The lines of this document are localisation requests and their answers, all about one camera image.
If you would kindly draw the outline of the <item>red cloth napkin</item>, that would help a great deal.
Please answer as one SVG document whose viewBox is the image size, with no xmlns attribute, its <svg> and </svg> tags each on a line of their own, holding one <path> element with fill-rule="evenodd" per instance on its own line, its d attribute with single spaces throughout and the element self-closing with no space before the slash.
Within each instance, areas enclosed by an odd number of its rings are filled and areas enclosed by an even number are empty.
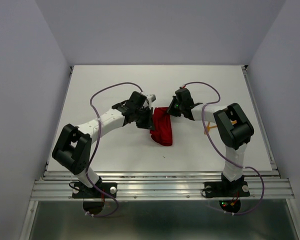
<svg viewBox="0 0 300 240">
<path fill-rule="evenodd" d="M 167 107 L 156 107 L 153 112 L 154 130 L 150 130 L 152 140 L 161 146 L 170 147 L 173 145 L 173 131 L 171 116 Z"/>
</svg>

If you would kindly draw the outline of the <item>orange plastic fork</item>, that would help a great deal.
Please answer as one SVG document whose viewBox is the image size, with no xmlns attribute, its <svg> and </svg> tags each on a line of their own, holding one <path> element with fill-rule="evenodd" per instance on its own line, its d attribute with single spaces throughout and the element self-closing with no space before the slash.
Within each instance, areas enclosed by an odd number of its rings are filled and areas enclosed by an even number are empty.
<svg viewBox="0 0 300 240">
<path fill-rule="evenodd" d="M 217 128 L 217 125 L 212 124 L 211 122 L 208 122 L 206 125 L 206 130 L 204 131 L 204 134 L 207 135 L 210 132 L 210 130 L 212 130 L 214 128 Z"/>
</svg>

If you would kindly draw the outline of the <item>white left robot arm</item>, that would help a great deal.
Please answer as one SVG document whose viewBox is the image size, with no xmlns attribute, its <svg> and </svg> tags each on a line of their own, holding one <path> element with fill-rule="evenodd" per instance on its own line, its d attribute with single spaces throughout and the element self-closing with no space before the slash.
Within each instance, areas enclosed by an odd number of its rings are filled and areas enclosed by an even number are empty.
<svg viewBox="0 0 300 240">
<path fill-rule="evenodd" d="M 101 137 L 135 122 L 139 129 L 150 130 L 153 125 L 154 94 L 134 91 L 129 99 L 116 103 L 108 111 L 86 123 L 65 125 L 52 151 L 52 158 L 69 170 L 84 185 L 90 197 L 101 193 L 101 178 L 91 169 L 92 145 L 97 147 Z"/>
</svg>

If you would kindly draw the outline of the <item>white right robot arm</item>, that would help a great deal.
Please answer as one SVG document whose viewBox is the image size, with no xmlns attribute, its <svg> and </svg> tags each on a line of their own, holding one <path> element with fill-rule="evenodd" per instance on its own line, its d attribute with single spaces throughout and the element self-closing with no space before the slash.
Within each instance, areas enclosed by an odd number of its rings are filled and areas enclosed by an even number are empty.
<svg viewBox="0 0 300 240">
<path fill-rule="evenodd" d="M 191 121 L 201 121 L 204 132 L 206 123 L 216 124 L 220 139 L 225 145 L 223 155 L 212 143 L 212 147 L 225 160 L 220 182 L 221 192 L 232 195 L 238 190 L 238 181 L 243 179 L 243 166 L 247 145 L 254 135 L 254 128 L 238 103 L 228 106 L 216 105 L 218 101 L 203 104 L 195 103 L 190 91 L 181 88 L 175 91 L 167 113 L 174 117 L 184 116 Z"/>
</svg>

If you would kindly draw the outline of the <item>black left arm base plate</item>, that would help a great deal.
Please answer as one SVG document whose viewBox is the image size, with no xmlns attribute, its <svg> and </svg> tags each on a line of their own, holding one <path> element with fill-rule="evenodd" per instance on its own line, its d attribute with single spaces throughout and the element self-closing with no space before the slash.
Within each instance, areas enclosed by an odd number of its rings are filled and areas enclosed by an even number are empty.
<svg viewBox="0 0 300 240">
<path fill-rule="evenodd" d="M 94 187 L 89 188 L 85 186 L 80 181 L 72 181 L 69 183 L 69 187 L 72 189 L 72 198 L 73 199 L 110 199 L 117 197 L 118 184 L 116 182 L 103 182 L 98 188 L 104 193 L 101 193 L 99 190 Z"/>
</svg>

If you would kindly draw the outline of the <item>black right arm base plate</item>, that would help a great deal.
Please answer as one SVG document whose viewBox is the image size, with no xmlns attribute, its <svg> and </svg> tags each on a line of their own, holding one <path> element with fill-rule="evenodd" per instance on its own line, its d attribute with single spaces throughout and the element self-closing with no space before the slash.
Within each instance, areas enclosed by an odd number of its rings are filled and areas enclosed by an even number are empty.
<svg viewBox="0 0 300 240">
<path fill-rule="evenodd" d="M 205 198 L 249 197 L 250 190 L 246 181 L 226 183 L 224 181 L 208 181 L 203 183 L 201 195 Z"/>
</svg>

